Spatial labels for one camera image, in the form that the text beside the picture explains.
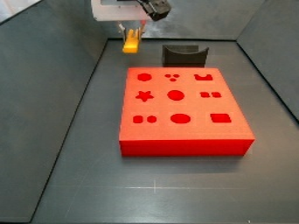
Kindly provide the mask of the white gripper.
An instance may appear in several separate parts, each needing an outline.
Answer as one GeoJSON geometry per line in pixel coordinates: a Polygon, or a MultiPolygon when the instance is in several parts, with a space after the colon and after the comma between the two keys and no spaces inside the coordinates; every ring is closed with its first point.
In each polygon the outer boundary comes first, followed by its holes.
{"type": "Polygon", "coordinates": [[[91,0],[94,18],[98,21],[118,21],[117,26],[123,37],[127,36],[127,28],[121,21],[141,21],[139,37],[146,33],[147,16],[143,7],[135,0],[91,0]]]}

